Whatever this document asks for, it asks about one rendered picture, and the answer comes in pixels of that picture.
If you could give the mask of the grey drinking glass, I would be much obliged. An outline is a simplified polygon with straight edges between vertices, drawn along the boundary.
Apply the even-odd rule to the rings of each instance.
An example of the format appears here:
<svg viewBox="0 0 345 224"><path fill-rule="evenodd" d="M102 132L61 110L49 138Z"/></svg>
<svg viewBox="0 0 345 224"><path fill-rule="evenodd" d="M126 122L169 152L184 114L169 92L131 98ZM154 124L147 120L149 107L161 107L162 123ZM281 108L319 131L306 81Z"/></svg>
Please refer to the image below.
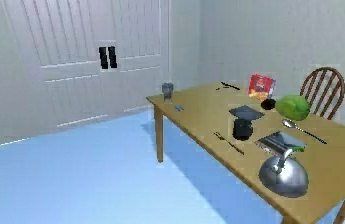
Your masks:
<svg viewBox="0 0 345 224"><path fill-rule="evenodd" d="M172 101L174 85L172 83L163 83L162 84L162 93L165 102Z"/></svg>

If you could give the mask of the thin black utensil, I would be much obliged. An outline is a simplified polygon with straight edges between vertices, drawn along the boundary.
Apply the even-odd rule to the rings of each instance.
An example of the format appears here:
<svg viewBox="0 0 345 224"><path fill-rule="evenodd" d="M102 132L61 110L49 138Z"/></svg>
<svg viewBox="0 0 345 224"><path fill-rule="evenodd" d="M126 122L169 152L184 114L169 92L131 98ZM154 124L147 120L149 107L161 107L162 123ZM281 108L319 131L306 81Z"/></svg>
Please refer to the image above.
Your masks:
<svg viewBox="0 0 345 224"><path fill-rule="evenodd" d="M232 144L230 141L228 141L226 138L224 138L219 132L213 133L219 140L225 141L229 146L234 148L237 152L239 152L242 155L245 155L244 151L236 147L234 144Z"/></svg>

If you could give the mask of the black square-topped object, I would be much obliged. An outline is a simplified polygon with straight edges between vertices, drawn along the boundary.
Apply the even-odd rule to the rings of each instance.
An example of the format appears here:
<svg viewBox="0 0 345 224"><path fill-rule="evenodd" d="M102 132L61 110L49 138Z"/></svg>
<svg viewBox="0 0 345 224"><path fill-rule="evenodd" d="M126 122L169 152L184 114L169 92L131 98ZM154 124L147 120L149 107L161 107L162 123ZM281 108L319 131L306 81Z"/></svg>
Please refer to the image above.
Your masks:
<svg viewBox="0 0 345 224"><path fill-rule="evenodd" d="M236 117L232 135L241 141L248 140L253 134L252 121L264 116L264 113L246 105L230 109L229 112Z"/></svg>

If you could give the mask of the red cereal box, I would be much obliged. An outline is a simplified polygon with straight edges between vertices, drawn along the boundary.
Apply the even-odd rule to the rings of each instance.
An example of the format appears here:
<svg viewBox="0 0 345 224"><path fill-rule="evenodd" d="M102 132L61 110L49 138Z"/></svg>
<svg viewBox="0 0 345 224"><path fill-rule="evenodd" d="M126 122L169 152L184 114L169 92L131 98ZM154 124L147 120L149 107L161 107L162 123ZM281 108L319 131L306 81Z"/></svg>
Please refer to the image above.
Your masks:
<svg viewBox="0 0 345 224"><path fill-rule="evenodd" d="M270 77L253 74L250 78L248 95L260 102L272 97L276 81Z"/></svg>

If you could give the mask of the small black bowl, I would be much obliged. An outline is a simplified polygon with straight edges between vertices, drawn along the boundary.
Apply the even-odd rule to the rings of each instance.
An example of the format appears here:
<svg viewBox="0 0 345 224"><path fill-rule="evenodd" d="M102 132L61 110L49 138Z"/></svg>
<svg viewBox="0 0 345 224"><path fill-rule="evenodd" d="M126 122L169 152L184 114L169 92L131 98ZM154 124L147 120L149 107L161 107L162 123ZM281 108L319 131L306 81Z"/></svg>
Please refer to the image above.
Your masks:
<svg viewBox="0 0 345 224"><path fill-rule="evenodd" d="M265 99L261 102L261 107L264 110L271 110L275 107L276 100L275 99Z"/></svg>

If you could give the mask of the white panelled double door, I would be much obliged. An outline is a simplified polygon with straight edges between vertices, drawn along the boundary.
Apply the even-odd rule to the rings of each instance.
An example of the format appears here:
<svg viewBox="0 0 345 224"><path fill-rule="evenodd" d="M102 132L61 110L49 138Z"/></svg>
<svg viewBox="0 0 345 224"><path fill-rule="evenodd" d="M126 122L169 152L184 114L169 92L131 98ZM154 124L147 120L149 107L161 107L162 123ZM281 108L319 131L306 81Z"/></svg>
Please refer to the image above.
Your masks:
<svg viewBox="0 0 345 224"><path fill-rule="evenodd" d="M146 110L169 77L171 0L1 1L50 129Z"/></svg>

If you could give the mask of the green round lettuce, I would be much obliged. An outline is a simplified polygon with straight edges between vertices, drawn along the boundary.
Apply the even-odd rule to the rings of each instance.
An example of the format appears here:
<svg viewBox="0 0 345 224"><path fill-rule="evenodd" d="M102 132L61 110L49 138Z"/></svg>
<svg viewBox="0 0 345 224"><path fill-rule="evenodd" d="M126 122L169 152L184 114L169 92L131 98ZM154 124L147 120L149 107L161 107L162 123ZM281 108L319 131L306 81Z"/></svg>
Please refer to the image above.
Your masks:
<svg viewBox="0 0 345 224"><path fill-rule="evenodd" d="M310 104L300 95L286 95L275 103L275 110L282 116L302 121L310 113Z"/></svg>

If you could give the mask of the brown wooden chair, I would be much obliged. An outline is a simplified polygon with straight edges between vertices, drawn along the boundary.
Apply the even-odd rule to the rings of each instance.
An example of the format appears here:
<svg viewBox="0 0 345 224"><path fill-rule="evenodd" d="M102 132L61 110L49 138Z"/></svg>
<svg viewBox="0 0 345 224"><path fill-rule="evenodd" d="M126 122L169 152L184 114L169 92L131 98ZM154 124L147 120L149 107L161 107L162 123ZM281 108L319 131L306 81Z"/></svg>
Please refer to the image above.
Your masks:
<svg viewBox="0 0 345 224"><path fill-rule="evenodd" d="M317 68L303 81L300 95L309 102L313 114L332 120L345 98L345 79L333 67Z"/></svg>

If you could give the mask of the wooden table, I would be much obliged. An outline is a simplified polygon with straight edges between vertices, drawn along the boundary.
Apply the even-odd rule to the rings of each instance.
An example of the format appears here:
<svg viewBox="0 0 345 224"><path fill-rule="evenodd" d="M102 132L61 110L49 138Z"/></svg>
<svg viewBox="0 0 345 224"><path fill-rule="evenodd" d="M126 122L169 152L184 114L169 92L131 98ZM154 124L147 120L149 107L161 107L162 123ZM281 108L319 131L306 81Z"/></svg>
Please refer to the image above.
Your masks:
<svg viewBox="0 0 345 224"><path fill-rule="evenodd" d="M247 105L260 110L260 102L240 90L220 89L218 83L201 85L176 91L172 101L165 102L161 94L149 96L154 106L157 160L163 160L163 119L168 118L184 133L204 148L211 156L231 171L243 183L274 207L283 216L281 224L316 224L334 206L340 205L333 224L345 220L345 126L310 115L298 125L326 141L321 143L300 131L287 129L282 117L274 110L253 122L253 135L246 141L232 137L233 116L229 110ZM183 107L177 111L175 106ZM259 181L258 172L270 155L257 147L255 142L276 131L284 131L306 144L305 151L296 159L305 167L309 176L308 192L298 199L279 196ZM240 154L213 133L244 151Z"/></svg>

